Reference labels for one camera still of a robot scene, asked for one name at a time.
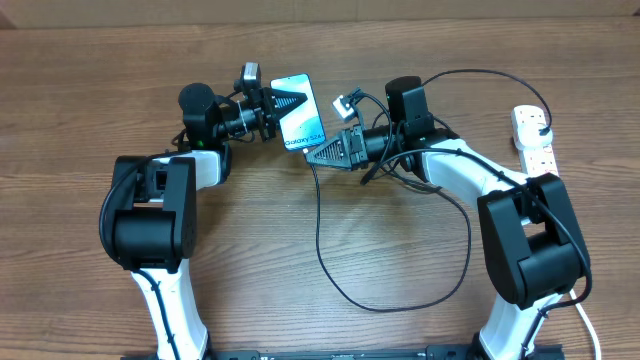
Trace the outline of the blue Galaxy smartphone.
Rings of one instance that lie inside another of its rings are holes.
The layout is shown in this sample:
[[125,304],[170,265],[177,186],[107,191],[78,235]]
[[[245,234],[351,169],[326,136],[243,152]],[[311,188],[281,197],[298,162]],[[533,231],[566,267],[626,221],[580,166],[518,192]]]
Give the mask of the blue Galaxy smartphone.
[[310,76],[301,73],[273,79],[270,86],[278,90],[302,92],[308,97],[304,104],[278,120],[285,149],[300,151],[323,143],[326,135]]

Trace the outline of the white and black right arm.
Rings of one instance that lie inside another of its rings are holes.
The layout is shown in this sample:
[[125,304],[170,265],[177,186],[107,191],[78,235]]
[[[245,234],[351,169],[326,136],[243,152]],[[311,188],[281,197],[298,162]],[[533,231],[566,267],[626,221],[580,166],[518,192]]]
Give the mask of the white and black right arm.
[[561,359],[558,346],[535,347],[548,314],[578,305],[593,278],[584,238],[565,184],[553,173],[514,172],[473,151],[448,127],[436,127],[425,81],[404,76],[385,86],[386,126],[358,124],[306,155],[319,166],[364,169],[363,183],[393,162],[413,172],[423,189],[474,207],[485,265],[497,297],[488,322],[468,345],[432,345],[429,358]]

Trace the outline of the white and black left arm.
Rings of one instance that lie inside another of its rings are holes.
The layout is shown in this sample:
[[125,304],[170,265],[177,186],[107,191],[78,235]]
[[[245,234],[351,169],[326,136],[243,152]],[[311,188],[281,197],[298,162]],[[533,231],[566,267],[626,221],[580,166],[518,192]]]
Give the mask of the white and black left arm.
[[156,359],[211,359],[210,334],[197,310],[190,259],[197,240],[197,193],[224,183],[231,143],[259,132],[263,140],[315,116],[310,79],[299,74],[262,87],[239,80],[221,96],[206,84],[184,87],[178,103],[183,131],[176,151],[120,156],[99,215],[99,236],[111,259],[131,273],[154,325]]

